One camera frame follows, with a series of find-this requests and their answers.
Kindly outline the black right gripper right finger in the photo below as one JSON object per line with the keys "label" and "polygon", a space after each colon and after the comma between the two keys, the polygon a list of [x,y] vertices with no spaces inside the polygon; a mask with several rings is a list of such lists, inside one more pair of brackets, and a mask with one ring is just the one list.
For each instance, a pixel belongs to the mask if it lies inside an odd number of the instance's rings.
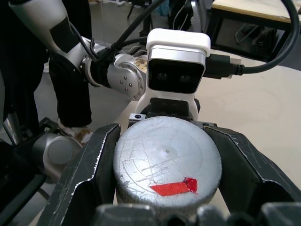
{"label": "black right gripper right finger", "polygon": [[257,214],[268,202],[300,202],[300,189],[245,135],[209,126],[204,131],[221,156],[219,190],[230,212]]}

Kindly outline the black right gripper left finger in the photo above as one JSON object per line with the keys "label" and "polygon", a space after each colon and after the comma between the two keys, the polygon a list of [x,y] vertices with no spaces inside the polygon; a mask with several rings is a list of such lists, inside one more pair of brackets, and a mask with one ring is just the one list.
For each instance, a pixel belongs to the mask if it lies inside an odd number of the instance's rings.
{"label": "black right gripper left finger", "polygon": [[113,157],[120,132],[116,123],[94,132],[64,168],[38,220],[39,226],[88,226],[96,207],[113,203]]}

